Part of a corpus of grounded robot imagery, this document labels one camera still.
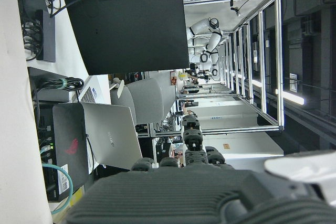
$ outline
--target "monitor back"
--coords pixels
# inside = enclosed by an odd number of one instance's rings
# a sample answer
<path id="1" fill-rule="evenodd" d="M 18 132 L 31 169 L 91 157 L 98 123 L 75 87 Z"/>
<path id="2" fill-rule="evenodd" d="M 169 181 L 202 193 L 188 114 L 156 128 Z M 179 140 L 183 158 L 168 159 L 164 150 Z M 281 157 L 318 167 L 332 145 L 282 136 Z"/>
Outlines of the monitor back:
<path id="1" fill-rule="evenodd" d="M 68 13 L 90 75 L 189 67 L 183 0 L 84 0 Z"/>

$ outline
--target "laptop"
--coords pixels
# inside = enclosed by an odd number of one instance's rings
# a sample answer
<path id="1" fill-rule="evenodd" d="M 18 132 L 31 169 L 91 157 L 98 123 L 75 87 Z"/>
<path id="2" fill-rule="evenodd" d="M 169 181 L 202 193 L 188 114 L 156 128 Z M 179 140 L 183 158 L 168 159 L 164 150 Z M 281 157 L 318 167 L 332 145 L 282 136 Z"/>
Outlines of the laptop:
<path id="1" fill-rule="evenodd" d="M 99 164 L 131 169 L 142 158 L 129 107 L 85 103 L 85 128 Z"/>
<path id="2" fill-rule="evenodd" d="M 78 99 L 80 102 L 106 103 L 102 94 L 99 78 L 102 76 L 89 76 L 83 89 L 80 91 Z M 72 97 L 72 102 L 76 102 L 77 97 Z"/>

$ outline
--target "label sticker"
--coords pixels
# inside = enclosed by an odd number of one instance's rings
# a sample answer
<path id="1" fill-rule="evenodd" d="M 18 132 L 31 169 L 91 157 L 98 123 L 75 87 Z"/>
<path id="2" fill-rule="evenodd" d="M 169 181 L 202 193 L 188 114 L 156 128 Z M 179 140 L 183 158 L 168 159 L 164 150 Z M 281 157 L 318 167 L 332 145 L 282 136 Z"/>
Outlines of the label sticker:
<path id="1" fill-rule="evenodd" d="M 68 171 L 68 164 L 65 164 L 64 166 L 61 167 L 63 170 L 65 170 L 67 173 Z M 68 178 L 64 175 L 64 173 L 60 172 L 59 170 L 57 171 L 58 174 L 58 191 L 59 194 L 61 195 L 64 191 L 69 189 L 69 180 Z"/>

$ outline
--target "white robotic arm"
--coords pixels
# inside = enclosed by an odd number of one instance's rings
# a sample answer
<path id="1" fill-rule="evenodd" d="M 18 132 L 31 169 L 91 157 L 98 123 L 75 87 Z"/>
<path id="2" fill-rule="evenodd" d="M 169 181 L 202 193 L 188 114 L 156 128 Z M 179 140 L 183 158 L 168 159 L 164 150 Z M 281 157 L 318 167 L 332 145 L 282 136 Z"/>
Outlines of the white robotic arm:
<path id="1" fill-rule="evenodd" d="M 212 30 L 216 30 L 217 32 L 220 31 L 218 19 L 217 18 L 202 19 L 197 23 L 195 23 L 194 25 L 192 25 L 191 27 L 187 28 L 187 39 L 189 40 L 196 34 L 206 31 L 207 29 L 212 31 L 211 28 Z"/>
<path id="2" fill-rule="evenodd" d="M 196 34 L 203 32 L 205 30 L 212 31 L 211 38 L 208 41 L 208 44 L 206 45 L 206 50 L 204 50 L 200 56 L 200 62 L 206 63 L 208 62 L 209 58 L 212 58 L 212 62 L 214 64 L 217 63 L 218 60 L 218 53 L 213 53 L 214 49 L 218 46 L 219 42 L 222 39 L 222 33 L 219 29 L 219 21 L 216 18 L 208 18 L 208 19 L 202 19 L 199 22 L 195 23 L 191 27 L 187 28 L 187 38 L 188 43 L 191 41 L 191 38 L 194 37 Z M 201 38 L 195 38 L 193 41 L 193 45 L 198 43 L 204 43 L 204 39 Z"/>

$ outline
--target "metal profile frame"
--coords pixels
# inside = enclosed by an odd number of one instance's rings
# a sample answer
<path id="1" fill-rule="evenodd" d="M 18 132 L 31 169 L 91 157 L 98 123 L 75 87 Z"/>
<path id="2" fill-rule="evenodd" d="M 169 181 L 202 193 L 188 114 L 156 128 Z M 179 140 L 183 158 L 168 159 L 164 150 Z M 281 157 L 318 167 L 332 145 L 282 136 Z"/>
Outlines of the metal profile frame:
<path id="1" fill-rule="evenodd" d="M 231 36 L 229 37 L 229 40 L 228 40 L 228 50 L 229 50 L 229 70 L 228 70 L 228 73 L 229 73 L 229 76 L 230 76 L 230 86 L 231 86 L 231 90 L 234 91 L 235 88 L 234 88 L 234 82 L 233 82 L 233 65 L 232 65 L 232 38 Z"/>
<path id="2" fill-rule="evenodd" d="M 253 95 L 253 84 L 252 84 L 252 53 L 251 53 L 251 27 L 250 27 L 250 21 L 247 22 L 247 71 L 248 71 L 248 96 L 250 99 L 250 104 L 253 104 L 254 101 L 254 95 Z"/>
<path id="3" fill-rule="evenodd" d="M 260 63 L 260 82 L 261 82 L 261 109 L 267 113 L 266 104 L 266 78 L 265 78 L 265 41 L 264 41 L 264 11 L 258 12 L 259 30 L 259 63 Z"/>
<path id="4" fill-rule="evenodd" d="M 237 51 L 237 32 L 233 32 L 233 58 L 234 58 L 234 65 L 235 65 L 235 79 L 236 79 L 236 93 L 240 94 L 239 88 L 239 77 L 238 77 L 238 51 Z"/>
<path id="5" fill-rule="evenodd" d="M 223 129 L 202 129 L 203 135 L 213 135 L 213 134 L 226 134 L 226 133 L 237 133 L 237 132 L 264 132 L 264 131 L 278 131 L 279 125 L 278 122 L 273 119 L 271 116 L 264 114 L 262 110 L 256 109 L 255 106 L 251 105 L 248 101 L 243 99 L 240 95 L 237 94 L 228 94 L 221 95 L 217 97 L 236 97 L 243 101 L 247 106 L 255 109 L 256 112 L 262 116 L 266 121 L 269 122 L 270 125 L 259 125 L 259 126 L 250 126 L 250 127 L 236 127 L 236 128 L 223 128 Z M 168 132 L 156 132 L 154 130 L 154 124 L 149 124 L 151 137 L 163 137 L 163 136 L 180 136 L 181 131 L 168 131 Z"/>
<path id="6" fill-rule="evenodd" d="M 245 83 L 245 73 L 244 73 L 244 54 L 243 54 L 243 32 L 242 32 L 242 28 L 240 28 L 238 30 L 238 39 L 239 39 L 239 55 L 240 55 L 240 75 L 241 77 L 241 94 L 242 96 L 245 96 L 245 87 L 244 87 L 244 83 Z"/>
<path id="7" fill-rule="evenodd" d="M 209 3 L 218 3 L 218 2 L 229 2 L 230 0 L 185 0 L 185 5 L 202 5 L 202 4 L 209 4 Z M 264 105 L 262 109 L 257 108 L 253 105 L 253 84 L 252 84 L 252 51 L 251 51 L 251 34 L 250 34 L 250 21 L 258 17 L 258 26 L 259 26 L 259 46 L 260 49 L 264 50 L 264 20 L 263 20 L 263 11 L 265 8 L 267 8 L 272 3 L 275 4 L 275 30 L 276 30 L 276 64 L 277 64 L 277 89 L 278 89 L 278 95 L 277 95 L 277 119 L 272 118 L 270 115 L 268 115 L 266 112 L 266 99 L 264 101 Z M 248 100 L 244 99 L 239 93 L 232 93 L 232 89 L 234 87 L 234 80 L 233 80 L 233 49 L 235 51 L 235 57 L 237 57 L 237 39 L 236 35 L 238 33 L 239 37 L 239 44 L 242 46 L 242 25 L 247 25 L 247 52 L 246 55 L 248 56 L 247 59 L 247 69 L 248 69 L 248 83 L 244 82 L 244 67 L 241 65 L 242 71 L 242 90 L 245 89 L 245 86 L 248 86 L 249 90 L 249 97 Z M 247 16 L 244 20 L 242 20 L 232 31 L 224 31 L 226 33 L 229 33 L 230 36 L 225 40 L 225 48 L 222 51 L 223 52 L 223 65 L 228 68 L 228 71 L 224 71 L 224 75 L 227 74 L 227 87 L 228 91 L 224 93 L 203 93 L 203 94 L 179 94 L 178 100 L 180 99 L 198 99 L 198 98 L 224 98 L 224 97 L 236 97 L 239 100 L 243 101 L 246 105 L 253 108 L 258 115 L 263 117 L 269 125 L 258 125 L 258 126 L 251 126 L 251 127 L 237 127 L 237 128 L 227 128 L 227 129 L 203 129 L 203 134 L 225 134 L 225 133 L 236 133 L 236 132 L 264 132 L 264 131 L 279 131 L 283 130 L 284 126 L 284 101 L 283 101 L 283 79 L 282 79 L 282 33 L 281 33 L 281 0 L 265 0 L 263 1 L 260 6 L 257 7 L 252 13 L 250 13 L 249 16 Z M 244 62 L 244 55 L 242 54 L 242 49 L 239 50 L 241 53 L 242 61 Z M 238 83 L 238 89 L 239 92 L 239 77 L 238 77 L 238 67 L 236 66 L 236 84 Z M 264 90 L 266 95 L 266 89 L 265 89 L 265 71 L 264 71 L 264 81 L 263 81 L 263 87 L 261 87 L 260 90 Z M 170 132 L 156 132 L 154 130 L 154 125 L 149 124 L 149 132 L 151 137 L 161 137 L 161 136 L 180 136 L 181 131 L 170 131 Z"/>

